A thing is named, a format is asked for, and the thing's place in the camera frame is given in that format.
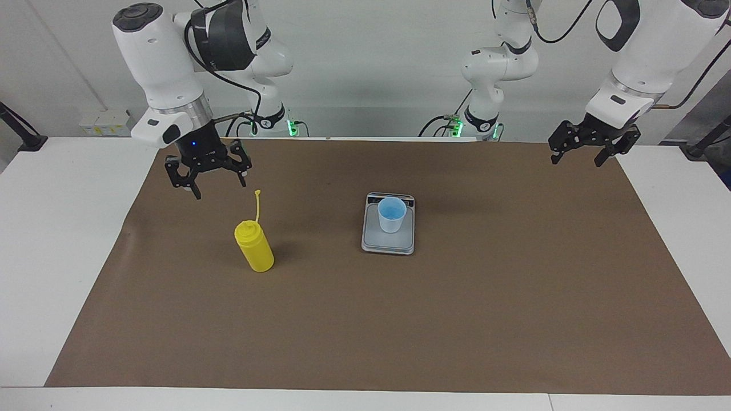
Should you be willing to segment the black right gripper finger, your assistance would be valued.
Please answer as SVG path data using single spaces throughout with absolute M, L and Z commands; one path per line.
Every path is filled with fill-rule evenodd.
M 164 167 L 168 174 L 171 184 L 175 188 L 183 188 L 190 191 L 197 200 L 201 200 L 202 195 L 196 184 L 199 170 L 197 166 L 189 166 L 185 175 L 181 175 L 179 167 L 181 158 L 177 156 L 165 156 Z
M 235 139 L 227 146 L 227 170 L 234 172 L 241 184 L 246 188 L 246 176 L 252 167 L 251 158 L 245 151 L 243 143 L 240 139 Z

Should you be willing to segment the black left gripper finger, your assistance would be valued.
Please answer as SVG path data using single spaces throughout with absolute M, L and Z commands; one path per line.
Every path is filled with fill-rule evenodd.
M 641 132 L 639 128 L 633 124 L 624 130 L 621 136 L 616 138 L 606 137 L 603 141 L 603 148 L 593 160 L 595 166 L 603 166 L 610 157 L 627 154 L 634 144 L 637 143 L 640 136 Z
M 556 166 L 561 158 L 568 151 L 578 149 L 583 146 L 580 137 L 580 126 L 572 124 L 569 120 L 564 120 L 553 131 L 548 139 L 548 144 L 552 151 L 551 162 Z

